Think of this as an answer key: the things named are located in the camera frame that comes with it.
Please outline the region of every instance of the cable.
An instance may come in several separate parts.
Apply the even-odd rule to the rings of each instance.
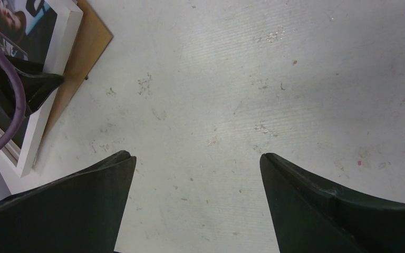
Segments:
[[[15,114],[13,115],[12,122],[8,127],[7,131],[0,138],[0,150],[5,147],[5,145],[10,142],[13,136],[16,134],[21,126],[25,114],[25,93],[24,87],[18,74],[16,73],[13,64],[5,57],[4,53],[0,50],[0,66],[5,71],[10,80],[13,91],[15,92]]]

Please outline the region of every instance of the wooden board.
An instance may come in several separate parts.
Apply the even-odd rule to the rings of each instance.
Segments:
[[[82,23],[64,71],[65,81],[57,91],[43,137],[53,128],[53,125],[113,38],[111,32],[86,0],[78,0],[77,5],[83,11]]]

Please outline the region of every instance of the purple cable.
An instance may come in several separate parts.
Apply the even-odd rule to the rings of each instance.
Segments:
[[[18,74],[16,73],[15,67],[13,64],[5,57],[4,53],[0,51],[0,66],[5,71],[10,80],[13,91],[15,92],[15,114],[13,115],[13,120],[10,123],[7,131],[0,138],[0,150],[5,147],[5,145],[13,138],[18,129],[21,126],[21,123],[24,119],[25,112],[25,93],[24,87]]]

